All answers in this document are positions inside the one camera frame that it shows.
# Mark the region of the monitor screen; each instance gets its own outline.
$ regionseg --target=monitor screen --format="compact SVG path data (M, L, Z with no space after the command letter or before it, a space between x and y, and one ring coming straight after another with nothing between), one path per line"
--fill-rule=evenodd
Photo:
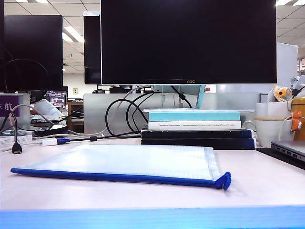
M62 16L12 15L5 16L4 23L8 90L61 88Z
M0 79L3 75L3 61L4 61L4 1L0 0Z
M102 84L276 83L275 3L101 0Z
M55 107L66 108L66 103L67 103L66 90L49 90L44 95L44 98L48 100Z
M101 21L84 16L85 84L101 84Z

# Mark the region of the laptop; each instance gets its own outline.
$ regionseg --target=laptop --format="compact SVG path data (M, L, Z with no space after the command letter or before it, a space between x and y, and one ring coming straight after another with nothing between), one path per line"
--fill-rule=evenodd
M305 162L305 141L272 141L271 148Z

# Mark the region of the computer screen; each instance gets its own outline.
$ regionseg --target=computer screen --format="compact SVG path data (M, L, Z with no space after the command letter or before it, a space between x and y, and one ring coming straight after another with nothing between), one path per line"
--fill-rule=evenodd
M275 3L101 0L102 84L276 83Z
M55 107L65 108L68 99L67 90L49 90L44 95L44 98Z
M3 75L4 64L4 1L0 0L0 76Z
M101 84L101 21L84 16L85 84Z
M61 88L62 16L11 15L5 16L4 23L8 90Z

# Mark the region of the wall outlet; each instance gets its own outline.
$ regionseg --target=wall outlet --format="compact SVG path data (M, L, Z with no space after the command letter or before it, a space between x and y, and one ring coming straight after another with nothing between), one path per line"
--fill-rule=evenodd
M78 94L78 88L73 88L73 94Z

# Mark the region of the book spine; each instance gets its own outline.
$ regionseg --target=book spine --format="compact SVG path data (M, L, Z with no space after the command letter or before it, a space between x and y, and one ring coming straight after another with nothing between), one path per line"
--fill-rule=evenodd
M214 150L256 149L255 138L143 138L142 145L204 146Z
M253 130L142 130L142 138L253 138Z
M241 121L149 121L150 130L237 130Z
M240 120L239 112L149 112L149 121Z

